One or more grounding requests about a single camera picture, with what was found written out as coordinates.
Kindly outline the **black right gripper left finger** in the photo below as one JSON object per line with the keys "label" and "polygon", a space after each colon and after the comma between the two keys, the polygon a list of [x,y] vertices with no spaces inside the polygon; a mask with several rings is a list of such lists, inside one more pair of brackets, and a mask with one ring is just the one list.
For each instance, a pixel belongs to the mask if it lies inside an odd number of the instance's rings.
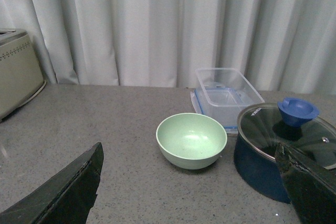
{"label": "black right gripper left finger", "polygon": [[1,223],[86,223],[104,160],[100,142],[31,194],[1,212]]}

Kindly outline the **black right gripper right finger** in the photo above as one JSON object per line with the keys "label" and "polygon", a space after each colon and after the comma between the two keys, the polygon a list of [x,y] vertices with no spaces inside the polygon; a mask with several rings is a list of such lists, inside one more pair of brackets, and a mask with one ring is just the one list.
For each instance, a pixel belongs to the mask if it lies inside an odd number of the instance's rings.
{"label": "black right gripper right finger", "polygon": [[279,143],[275,160],[301,223],[335,223],[335,173]]}

